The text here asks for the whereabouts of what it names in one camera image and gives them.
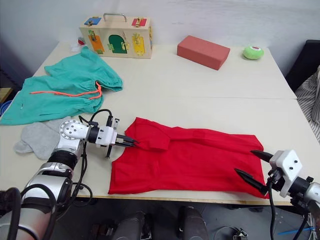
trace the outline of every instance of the black chair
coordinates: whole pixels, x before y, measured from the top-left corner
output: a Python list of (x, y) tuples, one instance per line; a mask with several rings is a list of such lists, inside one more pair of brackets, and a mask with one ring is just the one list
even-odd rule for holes
[(285, 79), (292, 91), (317, 71), (320, 65), (320, 40), (307, 40)]

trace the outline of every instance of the red foam block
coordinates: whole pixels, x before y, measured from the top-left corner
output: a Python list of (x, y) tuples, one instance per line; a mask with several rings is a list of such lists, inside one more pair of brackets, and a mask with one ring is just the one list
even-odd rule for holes
[(219, 70), (226, 61), (230, 48), (206, 41), (194, 36), (187, 36), (178, 44), (176, 54), (198, 64)]

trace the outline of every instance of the orange drawstring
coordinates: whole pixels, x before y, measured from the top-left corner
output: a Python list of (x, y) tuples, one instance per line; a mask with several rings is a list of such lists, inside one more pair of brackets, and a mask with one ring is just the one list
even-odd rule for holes
[(60, 92), (60, 91), (33, 91), (30, 92), (30, 94), (54, 94), (54, 95), (63, 95), (63, 96), (68, 96), (68, 97), (79, 97), (82, 95), (86, 95), (86, 94), (95, 94), (95, 93), (99, 93), (98, 96), (93, 96), (90, 97), (89, 99), (98, 99), (101, 97), (102, 95), (102, 91), (101, 91), (101, 86), (100, 84), (96, 81), (95, 84), (98, 86), (98, 89), (95, 91), (86, 91), (86, 92), (82, 92), (79, 94), (70, 94), (70, 93), (66, 93), (66, 92)]

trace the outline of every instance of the red cloth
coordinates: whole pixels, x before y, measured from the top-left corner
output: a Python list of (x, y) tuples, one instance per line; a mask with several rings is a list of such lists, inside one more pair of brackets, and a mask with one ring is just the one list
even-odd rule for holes
[(263, 146), (254, 135), (168, 127), (137, 117), (125, 134), (139, 142), (112, 162), (109, 194), (152, 190), (249, 193), (266, 198), (235, 168), (265, 183), (261, 160), (250, 150)]

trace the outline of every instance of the teal pants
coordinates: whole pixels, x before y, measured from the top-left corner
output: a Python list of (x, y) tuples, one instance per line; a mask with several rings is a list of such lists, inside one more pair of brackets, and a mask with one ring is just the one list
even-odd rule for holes
[(81, 53), (66, 57), (55, 65), (44, 67), (49, 75), (33, 76), (24, 81), (22, 90), (3, 114), (0, 124), (21, 125), (96, 112), (104, 101), (98, 93), (71, 97), (52, 93), (30, 94), (37, 91), (55, 91), (81, 94), (102, 88), (120, 91), (123, 82), (118, 74), (96, 53), (84, 47)]

